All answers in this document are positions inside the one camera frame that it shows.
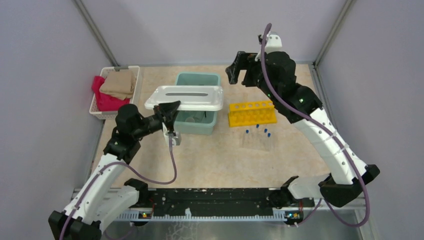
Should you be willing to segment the yellow test tube rack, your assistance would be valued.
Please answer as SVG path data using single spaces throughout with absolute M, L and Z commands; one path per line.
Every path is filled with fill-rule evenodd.
M 276 124 L 278 122 L 272 101 L 239 102 L 229 105 L 230 128 L 253 125 Z

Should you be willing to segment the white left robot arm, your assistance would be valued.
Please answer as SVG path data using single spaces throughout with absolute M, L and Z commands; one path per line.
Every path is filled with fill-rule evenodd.
M 144 117 L 136 105 L 125 104 L 117 111 L 116 127 L 103 155 L 76 197 L 62 210 L 53 211 L 48 224 L 56 240 L 99 240 L 115 219 L 131 206 L 149 203 L 149 183 L 169 185 L 169 181 L 149 179 L 130 166 L 141 140 L 157 131 L 168 139 L 168 149 L 177 144 L 174 123 L 181 101 L 160 103 Z

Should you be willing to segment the white plastic tray lid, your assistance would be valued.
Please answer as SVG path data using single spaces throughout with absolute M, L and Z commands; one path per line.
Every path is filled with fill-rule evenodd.
M 144 103 L 146 109 L 180 101 L 179 111 L 217 112 L 223 108 L 224 90 L 218 85 L 162 85 Z

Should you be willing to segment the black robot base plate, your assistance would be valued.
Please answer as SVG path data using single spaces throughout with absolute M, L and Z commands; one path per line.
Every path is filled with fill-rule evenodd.
M 131 208 L 142 218 L 271 217 L 275 210 L 315 207 L 311 198 L 289 198 L 279 188 L 156 188 Z

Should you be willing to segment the small clear glass dish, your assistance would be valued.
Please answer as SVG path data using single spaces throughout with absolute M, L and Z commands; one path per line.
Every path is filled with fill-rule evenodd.
M 194 115 L 189 115 L 186 119 L 185 119 L 186 123 L 195 123 L 196 119 Z

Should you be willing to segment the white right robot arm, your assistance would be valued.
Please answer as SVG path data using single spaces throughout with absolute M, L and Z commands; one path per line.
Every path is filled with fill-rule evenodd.
M 367 184 L 379 174 L 374 164 L 366 164 L 351 150 L 332 125 L 315 92 L 297 83 L 296 63 L 283 51 L 267 53 L 260 60 L 256 53 L 239 51 L 225 70 L 229 83 L 259 88 L 274 108 L 296 127 L 316 149 L 329 173 L 315 177 L 293 176 L 282 187 L 281 199 L 295 206 L 304 198 L 319 198 L 335 207 L 343 207 L 360 195 L 369 199 Z

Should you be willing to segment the clear glass beaker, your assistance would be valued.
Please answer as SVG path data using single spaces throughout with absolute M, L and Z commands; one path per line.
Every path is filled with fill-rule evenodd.
M 206 111 L 197 111 L 194 114 L 193 119 L 195 120 L 196 123 L 201 123 L 206 116 L 207 116 Z

